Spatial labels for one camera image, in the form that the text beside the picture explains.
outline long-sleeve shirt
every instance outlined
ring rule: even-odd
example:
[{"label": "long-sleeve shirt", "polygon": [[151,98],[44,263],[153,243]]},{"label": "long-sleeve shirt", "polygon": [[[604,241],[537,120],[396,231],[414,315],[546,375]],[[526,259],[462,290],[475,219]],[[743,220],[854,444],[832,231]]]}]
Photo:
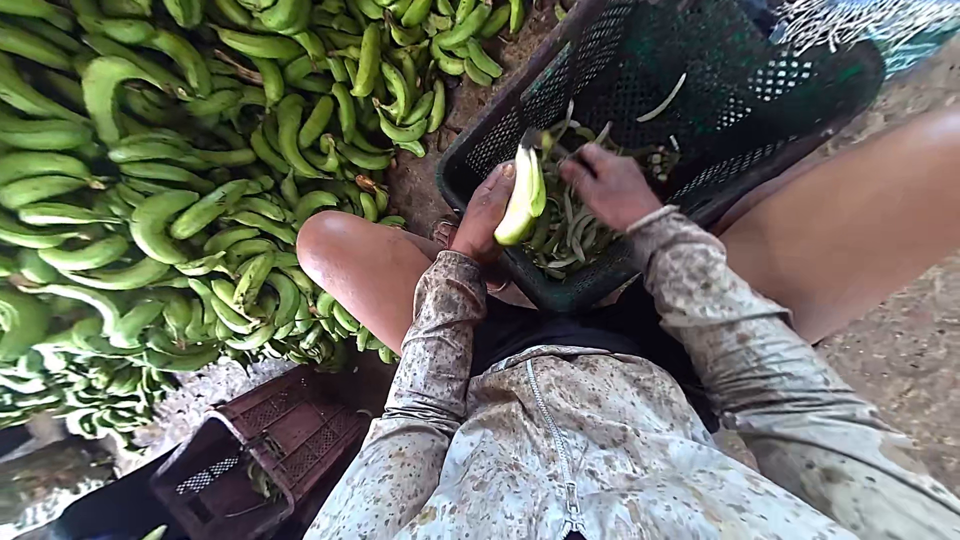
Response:
[{"label": "long-sleeve shirt", "polygon": [[960,500],[714,236],[667,208],[631,239],[662,326],[760,473],[641,357],[540,346],[471,379],[486,289],[441,252],[386,411],[306,538],[960,538]]}]

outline plantain peel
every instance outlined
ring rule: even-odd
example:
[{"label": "plantain peel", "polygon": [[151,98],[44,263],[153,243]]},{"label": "plantain peel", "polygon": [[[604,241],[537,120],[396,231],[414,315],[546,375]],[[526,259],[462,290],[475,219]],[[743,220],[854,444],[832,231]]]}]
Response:
[{"label": "plantain peel", "polygon": [[503,246],[517,245],[546,207],[546,186],[537,151],[525,135],[516,147],[516,182],[507,203],[507,211],[493,231],[493,238]]}]

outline hand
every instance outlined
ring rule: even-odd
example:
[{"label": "hand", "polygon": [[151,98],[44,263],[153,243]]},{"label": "hand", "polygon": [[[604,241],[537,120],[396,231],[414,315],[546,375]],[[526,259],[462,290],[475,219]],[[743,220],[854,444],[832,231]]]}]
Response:
[{"label": "hand", "polygon": [[516,171],[511,160],[497,165],[476,188],[450,251],[462,253],[480,264],[490,264],[500,258],[503,246],[493,239],[493,231],[507,211],[515,179]]},{"label": "hand", "polygon": [[564,160],[560,176],[573,185],[593,215],[611,229],[624,232],[643,216],[663,207],[633,158],[617,156],[598,144],[585,144],[575,156],[582,163]]}]

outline leg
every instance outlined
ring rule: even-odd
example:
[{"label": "leg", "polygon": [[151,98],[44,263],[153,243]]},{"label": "leg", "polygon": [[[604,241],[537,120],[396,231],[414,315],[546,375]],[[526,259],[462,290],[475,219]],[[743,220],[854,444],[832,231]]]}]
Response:
[{"label": "leg", "polygon": [[417,281],[440,249],[426,238],[333,210],[308,219],[297,236],[303,271],[397,352],[413,322]]},{"label": "leg", "polygon": [[720,239],[731,268],[816,342],[960,246],[958,168],[953,107],[797,175]]}]

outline plantain bunch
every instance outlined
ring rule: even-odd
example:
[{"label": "plantain bunch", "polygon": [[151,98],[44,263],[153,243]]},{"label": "plantain bunch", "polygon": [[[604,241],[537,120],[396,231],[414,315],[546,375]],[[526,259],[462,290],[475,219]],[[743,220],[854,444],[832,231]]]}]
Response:
[{"label": "plantain bunch", "polygon": [[402,228],[395,147],[424,154],[441,72],[488,83],[477,39],[523,17],[162,4],[0,0],[0,427],[47,410],[129,445],[173,374],[219,358],[396,361],[300,269],[297,231],[326,209]]}]

